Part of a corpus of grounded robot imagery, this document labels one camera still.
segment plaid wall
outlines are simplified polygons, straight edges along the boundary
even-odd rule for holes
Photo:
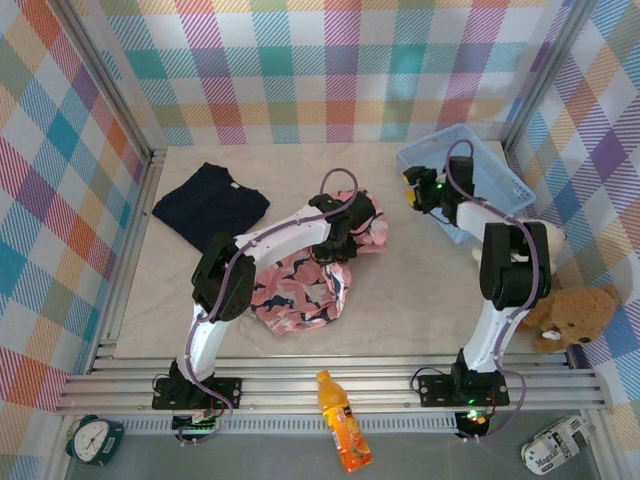
[[[498,138],[571,3],[75,0],[171,145],[404,141],[456,122]]]
[[[584,351],[640,476],[640,0],[599,1],[515,153],[535,214],[568,235],[561,285],[613,283],[624,300]]]
[[[24,480],[82,371],[143,164],[44,0],[0,0],[0,65],[0,478]]]

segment yellow object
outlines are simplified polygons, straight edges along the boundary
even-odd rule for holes
[[[416,192],[413,188],[411,190],[407,190],[407,202],[409,202],[409,205],[413,207],[417,200],[418,198],[416,197]]]
[[[318,380],[318,407],[326,418],[336,444],[342,466],[347,473],[373,462],[373,455],[356,422],[349,399],[342,387],[324,370]]]

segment gray floor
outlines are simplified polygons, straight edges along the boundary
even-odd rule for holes
[[[540,477],[521,463],[521,446],[570,413],[521,413],[503,434],[481,445],[463,444],[453,435],[367,435],[375,461],[352,475],[342,471],[331,437],[221,435],[194,449],[180,448],[169,436],[130,436],[110,464],[74,463],[67,480],[535,479]],[[600,476],[591,451],[585,450],[544,478]]]

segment pink shorts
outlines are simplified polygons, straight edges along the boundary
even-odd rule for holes
[[[373,202],[376,215],[360,230],[351,233],[358,246],[358,254],[382,252],[386,249],[389,225],[378,201],[366,190],[362,191]],[[331,196],[346,201],[351,194],[352,191],[345,191]],[[333,262],[321,266],[311,257],[311,249],[304,248],[258,275],[251,311],[276,335],[322,327],[342,313],[351,280],[348,263]]]

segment teddy bear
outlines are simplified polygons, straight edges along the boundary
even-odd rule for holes
[[[572,287],[552,291],[538,300],[518,331],[539,328],[533,342],[539,353],[553,353],[569,345],[596,340],[613,319],[620,297],[613,285]]]
[[[531,219],[531,218],[520,218],[521,222],[538,222],[542,223],[547,229],[547,243],[549,247],[549,267],[551,268],[551,274],[556,273],[556,258],[560,255],[560,251],[564,246],[564,242],[567,240],[567,235],[561,228],[556,227],[553,223],[547,222],[546,220],[539,219]],[[482,262],[482,248],[473,248],[471,250],[471,256],[478,262],[478,267],[480,267],[480,263]],[[524,262],[527,259],[521,257],[520,255],[513,255],[513,260],[517,262]]]

